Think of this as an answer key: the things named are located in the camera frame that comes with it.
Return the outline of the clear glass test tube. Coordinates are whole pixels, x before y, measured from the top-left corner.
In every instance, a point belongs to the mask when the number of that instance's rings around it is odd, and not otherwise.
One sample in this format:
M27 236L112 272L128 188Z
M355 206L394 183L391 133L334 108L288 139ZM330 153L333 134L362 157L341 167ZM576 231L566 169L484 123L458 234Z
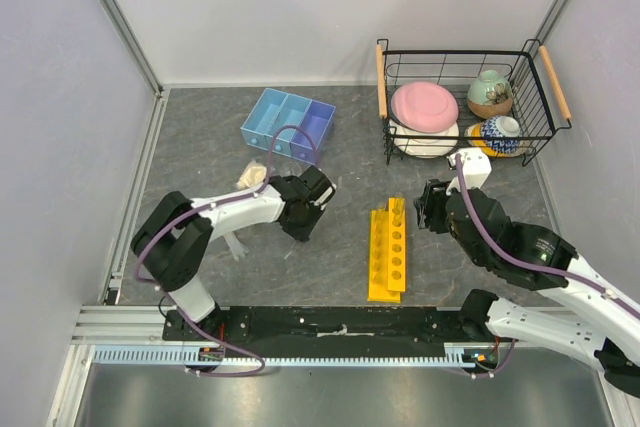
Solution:
M391 224L400 227L405 219L405 199L402 197L390 198Z
M377 214L377 219L381 222L383 222L385 219L388 218L388 203L387 202L381 202L376 209L376 214Z

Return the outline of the white plate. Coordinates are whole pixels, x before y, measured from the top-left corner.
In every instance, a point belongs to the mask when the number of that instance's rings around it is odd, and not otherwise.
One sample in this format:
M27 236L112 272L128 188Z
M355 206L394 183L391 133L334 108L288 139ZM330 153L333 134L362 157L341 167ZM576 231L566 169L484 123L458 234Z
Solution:
M445 131L427 138L426 133L415 131L390 120L389 133L394 145L403 153L419 158L435 158L447 155L458 144L459 127L454 123Z

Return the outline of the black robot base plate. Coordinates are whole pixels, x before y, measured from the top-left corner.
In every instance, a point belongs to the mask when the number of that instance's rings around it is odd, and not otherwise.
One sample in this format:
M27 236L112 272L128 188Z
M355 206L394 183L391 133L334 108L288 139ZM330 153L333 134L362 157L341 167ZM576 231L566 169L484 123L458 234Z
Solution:
M198 323L205 333L261 357L274 354L426 354L446 343L506 344L491 333L490 304L498 296L474 289L460 308L279 307L221 308Z

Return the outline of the clear plastic dropper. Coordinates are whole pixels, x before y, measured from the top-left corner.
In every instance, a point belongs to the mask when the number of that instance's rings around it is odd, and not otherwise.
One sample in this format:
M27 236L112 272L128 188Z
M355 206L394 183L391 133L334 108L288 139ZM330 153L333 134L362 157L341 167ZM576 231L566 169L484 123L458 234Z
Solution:
M235 261L239 261L247 256L248 248L237 238L234 232L230 232L224 236L224 240Z

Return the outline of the blue three-compartment drawer box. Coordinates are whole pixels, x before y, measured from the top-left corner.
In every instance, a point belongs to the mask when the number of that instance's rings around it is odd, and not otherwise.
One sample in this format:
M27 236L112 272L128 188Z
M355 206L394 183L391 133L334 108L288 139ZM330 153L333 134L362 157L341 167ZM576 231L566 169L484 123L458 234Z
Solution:
M240 128L248 146L317 165L336 107L266 88Z

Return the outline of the blue white patterned bowl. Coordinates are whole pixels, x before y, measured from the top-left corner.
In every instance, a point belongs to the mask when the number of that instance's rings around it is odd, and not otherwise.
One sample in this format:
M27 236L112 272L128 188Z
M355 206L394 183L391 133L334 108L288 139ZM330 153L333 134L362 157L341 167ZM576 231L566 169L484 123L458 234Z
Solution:
M502 153L512 153L520 147L520 125L510 116L491 117L480 125L481 136L491 148Z

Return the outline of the yellow test tube rack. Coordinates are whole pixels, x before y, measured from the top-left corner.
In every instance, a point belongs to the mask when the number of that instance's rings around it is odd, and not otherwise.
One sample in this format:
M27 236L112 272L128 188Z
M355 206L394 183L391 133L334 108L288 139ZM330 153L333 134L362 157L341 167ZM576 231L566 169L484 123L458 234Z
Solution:
M376 209L370 212L367 296L370 302L400 303L407 287L406 200L404 223L394 227L390 198L388 218L383 222L377 219Z

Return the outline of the pink plate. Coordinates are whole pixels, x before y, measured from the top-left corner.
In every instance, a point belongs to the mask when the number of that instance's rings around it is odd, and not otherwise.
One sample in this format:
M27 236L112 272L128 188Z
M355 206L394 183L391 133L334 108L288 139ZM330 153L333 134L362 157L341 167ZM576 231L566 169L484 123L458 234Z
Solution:
M424 133L446 131L459 116L453 95L431 82L412 82L399 87L392 95L391 108L401 124Z

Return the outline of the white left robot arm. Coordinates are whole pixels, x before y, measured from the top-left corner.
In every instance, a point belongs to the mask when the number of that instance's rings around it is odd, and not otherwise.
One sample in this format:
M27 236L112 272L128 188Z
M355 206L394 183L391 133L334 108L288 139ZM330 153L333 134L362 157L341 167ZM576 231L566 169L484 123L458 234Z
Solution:
M259 224L278 224L298 242L306 242L336 193L336 185L317 167L301 175L274 175L231 194L189 199L166 194L134 234L130 248L136 267L159 286L186 315L185 329L208 340L219 329L218 304L199 270L209 244L225 239L238 257L246 254L235 233Z

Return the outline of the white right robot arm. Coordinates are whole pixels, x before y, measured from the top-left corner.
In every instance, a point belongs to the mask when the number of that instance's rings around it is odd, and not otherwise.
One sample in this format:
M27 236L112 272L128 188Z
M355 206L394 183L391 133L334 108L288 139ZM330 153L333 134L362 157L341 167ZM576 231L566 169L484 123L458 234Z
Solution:
M458 179L430 180L415 199L417 223L450 234L472 263L510 285L570 309L578 321L532 314L473 290L458 315L467 339L487 334L534 342L603 373L618 390L639 394L639 305L596 272L552 230L512 220L502 205Z

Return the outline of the bag of beige powder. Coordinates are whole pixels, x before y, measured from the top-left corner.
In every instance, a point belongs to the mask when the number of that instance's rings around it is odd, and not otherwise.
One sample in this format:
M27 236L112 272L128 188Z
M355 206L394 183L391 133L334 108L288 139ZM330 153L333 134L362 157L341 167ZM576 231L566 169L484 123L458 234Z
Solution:
M236 182L236 189L251 189L255 192L261 192L268 183L270 174L271 168L269 166L259 163L256 160L251 160Z

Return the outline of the green brown ceramic bowl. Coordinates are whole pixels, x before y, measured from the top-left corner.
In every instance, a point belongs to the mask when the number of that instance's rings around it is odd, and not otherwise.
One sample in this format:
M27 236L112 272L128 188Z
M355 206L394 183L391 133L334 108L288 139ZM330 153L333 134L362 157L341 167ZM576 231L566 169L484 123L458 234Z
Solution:
M483 70L469 86L467 105L481 119L507 115L513 106L509 81L495 70Z

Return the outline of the clear glass beaker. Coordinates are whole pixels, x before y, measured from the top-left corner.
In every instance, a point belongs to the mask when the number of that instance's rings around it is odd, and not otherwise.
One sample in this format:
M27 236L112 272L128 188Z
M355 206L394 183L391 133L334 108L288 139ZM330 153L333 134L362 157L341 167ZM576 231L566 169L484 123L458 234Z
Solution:
M302 167L295 162L288 162L283 165L283 173L285 175L295 175L298 176L302 173Z

